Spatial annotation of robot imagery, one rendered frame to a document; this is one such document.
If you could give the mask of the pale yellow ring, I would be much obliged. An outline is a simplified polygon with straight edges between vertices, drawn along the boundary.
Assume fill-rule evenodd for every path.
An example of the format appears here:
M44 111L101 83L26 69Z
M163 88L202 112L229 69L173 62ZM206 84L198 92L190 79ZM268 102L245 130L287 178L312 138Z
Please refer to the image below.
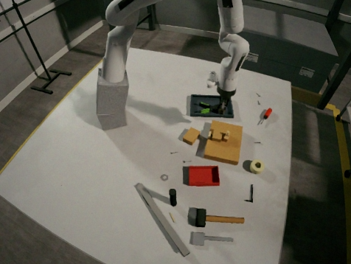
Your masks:
M255 165L257 165L259 168L256 168ZM265 165L264 163L259 160L259 159L255 159L251 165L250 165L250 171L253 173L253 174L261 174L261 172L263 171Z

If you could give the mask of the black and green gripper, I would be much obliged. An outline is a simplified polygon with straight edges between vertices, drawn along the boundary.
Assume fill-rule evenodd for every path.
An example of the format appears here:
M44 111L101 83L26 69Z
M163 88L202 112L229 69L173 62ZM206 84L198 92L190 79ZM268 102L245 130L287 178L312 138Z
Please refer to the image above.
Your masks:
M220 99L219 99L220 100L220 103L219 103L219 105L220 105L220 107L219 107L219 114L220 115L224 115L223 111L226 110L226 107L227 107L228 102L229 102L229 98L235 95L236 89L234 91L224 91L224 90L220 89L217 86L217 92L220 95Z

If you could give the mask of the red open tray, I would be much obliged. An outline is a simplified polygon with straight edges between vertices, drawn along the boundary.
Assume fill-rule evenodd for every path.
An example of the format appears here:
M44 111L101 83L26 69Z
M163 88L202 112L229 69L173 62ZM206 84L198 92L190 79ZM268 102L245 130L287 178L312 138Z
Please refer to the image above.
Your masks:
M218 166L189 166L190 187L219 186Z

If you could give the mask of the black mallet with wooden handle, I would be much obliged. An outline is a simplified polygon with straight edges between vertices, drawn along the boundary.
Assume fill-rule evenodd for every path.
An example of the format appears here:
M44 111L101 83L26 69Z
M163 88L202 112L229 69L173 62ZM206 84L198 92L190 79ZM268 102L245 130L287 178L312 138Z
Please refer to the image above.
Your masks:
M220 223L244 223L244 218L218 217L206 215L205 209L196 209L196 227L205 227L206 221Z

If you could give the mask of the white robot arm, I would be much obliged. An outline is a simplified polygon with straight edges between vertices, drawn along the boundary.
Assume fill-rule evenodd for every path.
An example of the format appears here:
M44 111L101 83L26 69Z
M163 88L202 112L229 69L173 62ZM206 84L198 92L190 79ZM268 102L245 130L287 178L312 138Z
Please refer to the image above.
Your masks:
M139 20L139 9L161 0L113 0L107 7L105 18L115 26L108 33L101 77L111 83L123 80L131 39ZM231 55L221 61L220 74L211 71L207 88L218 86L224 91L237 88L240 67L249 53L249 43L237 35L243 30L242 0L217 0L220 16L219 44Z

